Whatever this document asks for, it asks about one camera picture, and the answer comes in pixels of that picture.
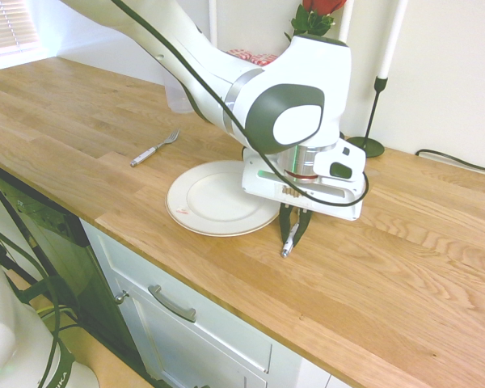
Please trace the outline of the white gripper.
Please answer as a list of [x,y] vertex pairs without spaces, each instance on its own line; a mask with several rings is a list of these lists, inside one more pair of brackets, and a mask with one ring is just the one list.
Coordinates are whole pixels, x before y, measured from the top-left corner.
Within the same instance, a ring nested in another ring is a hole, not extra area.
[[244,169],[242,188],[245,192],[280,202],[280,236],[286,244],[291,230],[292,206],[298,210],[297,229],[293,244],[297,245],[306,232],[312,211],[354,221],[361,215],[366,182],[364,177],[354,182],[318,177],[307,182],[283,173],[285,183],[272,172],[265,161],[253,150],[242,152]]

